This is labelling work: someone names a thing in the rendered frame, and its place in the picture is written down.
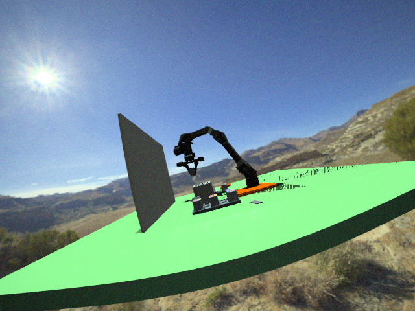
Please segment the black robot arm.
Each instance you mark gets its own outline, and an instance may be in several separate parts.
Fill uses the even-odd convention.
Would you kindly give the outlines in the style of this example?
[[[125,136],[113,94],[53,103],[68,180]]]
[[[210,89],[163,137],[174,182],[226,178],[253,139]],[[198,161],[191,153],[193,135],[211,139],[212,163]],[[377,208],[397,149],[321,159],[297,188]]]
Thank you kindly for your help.
[[[194,138],[200,137],[207,133],[212,135],[213,138],[226,149],[226,151],[231,155],[231,157],[237,163],[236,169],[239,171],[239,173],[245,176],[246,186],[248,188],[261,185],[259,184],[256,170],[254,170],[246,161],[242,159],[242,157],[237,153],[237,151],[233,148],[233,146],[228,142],[228,139],[225,133],[219,130],[214,130],[210,126],[206,126],[204,128],[201,128],[191,133],[181,134],[179,141],[178,141],[178,145],[174,146],[174,149],[173,149],[174,155],[178,156],[180,154],[183,154],[184,152],[192,151],[191,144],[193,143],[191,141]],[[195,157],[196,157],[195,153],[190,152],[188,155],[184,154],[185,161],[193,160],[193,158]]]

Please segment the grey wall panel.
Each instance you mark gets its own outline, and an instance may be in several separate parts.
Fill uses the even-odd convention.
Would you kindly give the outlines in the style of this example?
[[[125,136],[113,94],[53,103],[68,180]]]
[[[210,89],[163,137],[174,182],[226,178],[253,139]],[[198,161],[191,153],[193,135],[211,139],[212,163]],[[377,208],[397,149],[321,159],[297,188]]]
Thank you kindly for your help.
[[[144,233],[176,201],[163,146],[117,114],[137,218]]]

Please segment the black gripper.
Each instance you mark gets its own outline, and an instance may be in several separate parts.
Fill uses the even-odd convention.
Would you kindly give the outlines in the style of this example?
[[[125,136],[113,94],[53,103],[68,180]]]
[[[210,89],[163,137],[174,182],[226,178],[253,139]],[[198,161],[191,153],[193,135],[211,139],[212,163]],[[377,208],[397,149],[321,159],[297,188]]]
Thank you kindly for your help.
[[[184,152],[186,155],[188,155],[189,153],[193,153],[193,151],[188,151],[188,152]],[[199,164],[199,161],[201,162],[201,161],[204,161],[204,157],[198,157],[198,159],[194,159],[194,160],[190,160],[189,162],[188,161],[186,161],[186,162],[178,162],[178,163],[176,163],[176,167],[185,167],[186,169],[187,169],[187,171],[189,172],[189,166],[187,165],[187,164],[189,164],[189,163],[194,163],[194,165],[195,165],[195,173],[196,173],[196,170],[197,170],[197,165]],[[190,174],[190,172],[189,172],[189,174]]]

